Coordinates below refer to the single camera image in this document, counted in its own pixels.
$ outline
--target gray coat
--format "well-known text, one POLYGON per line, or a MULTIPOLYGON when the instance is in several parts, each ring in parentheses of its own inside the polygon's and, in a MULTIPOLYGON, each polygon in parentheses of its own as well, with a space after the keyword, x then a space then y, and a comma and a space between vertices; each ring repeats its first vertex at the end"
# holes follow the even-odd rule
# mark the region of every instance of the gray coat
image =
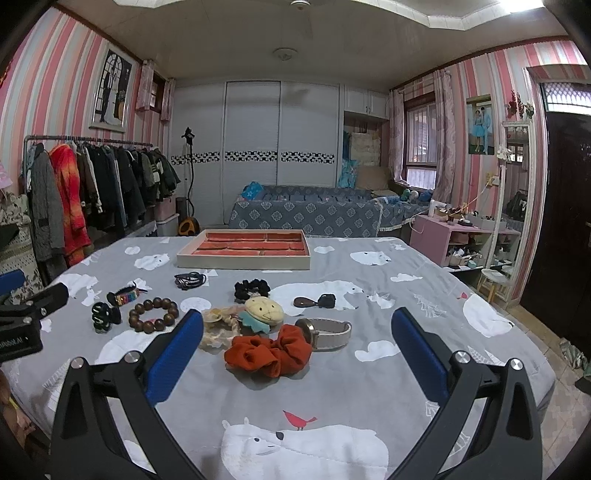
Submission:
POLYGON ((33 248, 38 262, 63 254, 64 207, 57 190, 56 175, 46 151, 35 158, 31 168, 31 213, 33 248))

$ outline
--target clothing rack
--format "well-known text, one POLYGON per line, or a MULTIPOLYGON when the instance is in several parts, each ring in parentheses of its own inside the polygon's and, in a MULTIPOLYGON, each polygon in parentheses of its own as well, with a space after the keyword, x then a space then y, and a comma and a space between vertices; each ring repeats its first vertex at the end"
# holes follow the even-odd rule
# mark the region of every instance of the clothing rack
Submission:
POLYGON ((77 137, 75 135, 27 135, 22 145, 22 162, 27 157, 27 145, 31 140, 64 140, 72 142, 97 142, 102 144, 137 145, 140 147, 153 147, 154 144, 146 142, 135 142, 133 140, 114 140, 111 138, 77 137))

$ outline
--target white sliding door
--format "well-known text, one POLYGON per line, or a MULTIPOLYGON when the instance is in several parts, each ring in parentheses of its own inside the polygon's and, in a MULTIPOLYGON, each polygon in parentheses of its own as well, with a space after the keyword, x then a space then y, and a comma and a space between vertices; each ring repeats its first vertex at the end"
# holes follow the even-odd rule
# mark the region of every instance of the white sliding door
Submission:
POLYGON ((228 82, 223 146, 223 210, 252 181, 277 184, 279 82, 228 82))
POLYGON ((279 185, 334 187, 339 87, 281 82, 279 185))
POLYGON ((221 152, 225 90, 226 83, 214 83, 177 88, 174 92, 170 159, 186 195, 191 183, 191 163, 186 141, 181 136, 187 127, 191 128, 195 135, 191 200, 201 226, 223 224, 221 152))

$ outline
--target orange scrunchie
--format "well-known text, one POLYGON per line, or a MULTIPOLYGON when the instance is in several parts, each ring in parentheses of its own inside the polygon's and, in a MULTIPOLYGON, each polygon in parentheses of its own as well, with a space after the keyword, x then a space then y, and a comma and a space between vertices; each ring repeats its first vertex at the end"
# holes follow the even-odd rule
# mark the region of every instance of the orange scrunchie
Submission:
POLYGON ((259 336, 234 337, 224 358, 232 368, 247 372, 260 370, 266 376, 276 378, 299 372, 311 354, 312 346, 304 339, 301 329, 283 325, 277 340, 259 336))

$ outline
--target tiled floor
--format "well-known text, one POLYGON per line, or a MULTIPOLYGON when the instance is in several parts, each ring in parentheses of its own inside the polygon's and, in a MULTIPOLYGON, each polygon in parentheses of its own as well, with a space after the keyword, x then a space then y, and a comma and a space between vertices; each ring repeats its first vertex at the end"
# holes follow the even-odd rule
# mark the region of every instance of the tiled floor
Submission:
POLYGON ((554 332, 522 306, 514 307, 508 313, 500 312, 514 321, 538 346, 558 379, 542 422, 545 480, 564 460, 591 419, 591 397, 574 386, 582 372, 573 371, 566 364, 554 332))

